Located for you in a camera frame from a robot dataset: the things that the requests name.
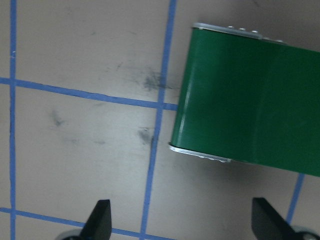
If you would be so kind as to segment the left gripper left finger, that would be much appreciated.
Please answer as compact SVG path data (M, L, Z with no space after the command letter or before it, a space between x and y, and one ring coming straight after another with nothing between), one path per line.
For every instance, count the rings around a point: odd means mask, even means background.
M112 233L111 202L98 200L81 230L81 240L109 240Z

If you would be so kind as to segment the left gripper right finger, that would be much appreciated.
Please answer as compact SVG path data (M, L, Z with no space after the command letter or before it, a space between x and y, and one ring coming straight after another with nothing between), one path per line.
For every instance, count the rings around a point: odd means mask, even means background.
M293 240L296 232L263 197L254 197L251 229L257 240Z

